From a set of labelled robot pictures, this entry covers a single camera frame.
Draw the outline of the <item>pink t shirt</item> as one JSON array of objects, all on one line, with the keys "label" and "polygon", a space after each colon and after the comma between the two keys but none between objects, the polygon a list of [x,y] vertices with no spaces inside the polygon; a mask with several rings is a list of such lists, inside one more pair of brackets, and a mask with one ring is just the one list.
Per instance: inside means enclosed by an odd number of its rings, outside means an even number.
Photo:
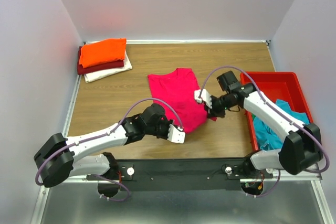
[{"label": "pink t shirt", "polygon": [[200,87],[191,68],[177,68],[163,75],[150,74],[148,83],[152,97],[166,102],[177,112],[174,114],[162,105],[169,120],[178,122],[181,119],[185,133],[195,131],[206,122],[207,112],[194,99],[194,91]]}]

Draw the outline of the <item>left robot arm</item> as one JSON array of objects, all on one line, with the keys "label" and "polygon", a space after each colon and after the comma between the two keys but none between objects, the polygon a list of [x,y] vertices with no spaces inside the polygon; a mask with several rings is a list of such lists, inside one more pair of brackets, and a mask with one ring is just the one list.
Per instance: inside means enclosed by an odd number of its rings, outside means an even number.
[{"label": "left robot arm", "polygon": [[53,134],[34,156],[35,182],[46,188],[57,186],[70,177],[77,162],[92,153],[135,143],[146,135],[177,142],[180,132],[180,127],[166,117],[165,109],[153,103],[142,113],[125,115],[103,130],[72,137]]}]

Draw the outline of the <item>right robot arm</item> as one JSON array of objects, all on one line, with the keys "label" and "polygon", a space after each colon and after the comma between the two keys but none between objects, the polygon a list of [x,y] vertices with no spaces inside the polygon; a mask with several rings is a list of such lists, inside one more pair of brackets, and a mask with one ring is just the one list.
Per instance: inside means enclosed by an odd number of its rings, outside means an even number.
[{"label": "right robot arm", "polygon": [[241,84],[232,71],[217,77],[225,95],[219,98],[210,95],[202,87],[194,92],[197,103],[203,104],[208,117],[224,118],[225,112],[238,106],[261,119],[282,140],[282,147],[276,150],[255,151],[243,163],[246,173],[256,170],[278,169],[297,175],[309,171],[309,167],[327,158],[322,144],[319,127],[289,115],[275,105],[251,79]]}]

